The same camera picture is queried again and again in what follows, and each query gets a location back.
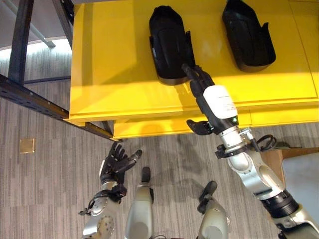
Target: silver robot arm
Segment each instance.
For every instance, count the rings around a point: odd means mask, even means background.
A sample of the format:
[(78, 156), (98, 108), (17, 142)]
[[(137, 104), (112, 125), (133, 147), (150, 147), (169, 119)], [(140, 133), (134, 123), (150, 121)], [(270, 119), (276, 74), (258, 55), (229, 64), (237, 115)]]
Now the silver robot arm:
[(319, 239), (319, 225), (298, 204), (275, 173), (263, 162), (261, 148), (250, 129), (238, 128), (237, 109), (224, 86), (215, 85), (210, 75), (199, 66), (193, 69), (183, 64), (182, 69), (190, 78), (190, 88), (196, 102), (208, 121), (187, 124), (199, 135), (217, 134), (223, 144), (216, 156), (227, 158), (229, 166), (241, 178), (246, 188), (259, 199), (282, 231), (279, 238)]
[(125, 171), (132, 168), (142, 155), (141, 150), (131, 157), (127, 157), (124, 152), (121, 145), (114, 143), (109, 155), (102, 162), (102, 190), (93, 197), (88, 207), (79, 213), (90, 216), (82, 239), (109, 239), (114, 232), (115, 216), (127, 191), (123, 185)]

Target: black cable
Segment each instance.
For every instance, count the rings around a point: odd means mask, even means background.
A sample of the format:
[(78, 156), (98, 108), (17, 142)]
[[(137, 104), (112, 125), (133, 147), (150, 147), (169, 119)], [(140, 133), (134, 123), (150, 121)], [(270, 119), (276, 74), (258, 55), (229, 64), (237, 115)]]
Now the black cable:
[(162, 239), (167, 239), (167, 237), (165, 237), (164, 235), (158, 235), (158, 236), (154, 237), (154, 239), (156, 239), (158, 237), (162, 237)]
[(257, 145), (260, 144), (261, 142), (267, 140), (267, 139), (268, 139), (268, 141), (266, 143), (266, 146), (261, 146), (261, 147), (258, 146), (261, 152), (265, 152), (267, 150), (270, 150), (270, 149), (274, 148), (277, 144), (277, 139), (273, 135), (267, 134), (265, 136), (262, 136), (259, 140), (257, 140)]

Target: gray carpet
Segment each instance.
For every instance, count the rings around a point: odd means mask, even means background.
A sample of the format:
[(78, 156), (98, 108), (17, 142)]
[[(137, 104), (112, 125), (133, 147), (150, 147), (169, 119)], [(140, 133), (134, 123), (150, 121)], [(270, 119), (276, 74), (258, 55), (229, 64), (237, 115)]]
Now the gray carpet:
[[(58, 56), (52, 59), (60, 62)], [(39, 71), (48, 72), (46, 67), (33, 65), (38, 73), (27, 73), (28, 78), (43, 77)], [(28, 87), (68, 108), (69, 82)], [(317, 123), (254, 129), (256, 137), (267, 133), (291, 146), (319, 146)], [(100, 164), (112, 143), (4, 99), (0, 99), (0, 135), (0, 238), (81, 238), (88, 218), (77, 213), (100, 189)], [(29, 137), (36, 138), (35, 153), (19, 154), (19, 140)], [(155, 235), (195, 239), (202, 218), (196, 210), (197, 197), (209, 180), (215, 180), (215, 198), (228, 213), (231, 239), (277, 238), (278, 230), (260, 202), (243, 187), (225, 160), (216, 159), (214, 151), (219, 143), (215, 136), (194, 134), (125, 141), (127, 152), (141, 148), (144, 153), (126, 174), (128, 194), (120, 205), (112, 238), (124, 238), (143, 166), (152, 170)]]

